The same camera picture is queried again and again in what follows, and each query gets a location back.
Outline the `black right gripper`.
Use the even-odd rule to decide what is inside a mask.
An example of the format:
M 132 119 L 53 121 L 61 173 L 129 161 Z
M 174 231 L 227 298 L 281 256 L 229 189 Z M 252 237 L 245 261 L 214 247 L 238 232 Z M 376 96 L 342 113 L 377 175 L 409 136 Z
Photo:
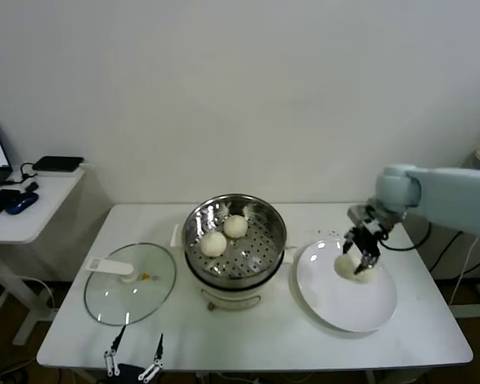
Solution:
M 342 253 L 347 254 L 352 246 L 356 246 L 362 257 L 354 270 L 354 275 L 369 270 L 375 265 L 375 258 L 380 256 L 378 242 L 381 240 L 381 231 L 369 229 L 366 226 L 353 226 L 344 235 Z

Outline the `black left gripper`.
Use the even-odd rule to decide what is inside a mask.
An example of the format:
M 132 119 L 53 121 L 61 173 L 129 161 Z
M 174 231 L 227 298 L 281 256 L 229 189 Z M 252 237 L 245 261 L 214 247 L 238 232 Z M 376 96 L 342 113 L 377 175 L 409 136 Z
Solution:
M 124 335 L 125 327 L 123 326 L 118 336 L 113 340 L 111 347 L 105 351 L 103 357 L 106 365 L 106 374 L 108 377 L 116 377 L 116 383 L 143 383 L 143 380 L 153 380 L 163 370 L 163 334 L 158 340 L 157 349 L 154 354 L 154 359 L 147 368 L 132 366 L 129 364 L 118 364 L 116 361 L 116 353 L 122 336 Z

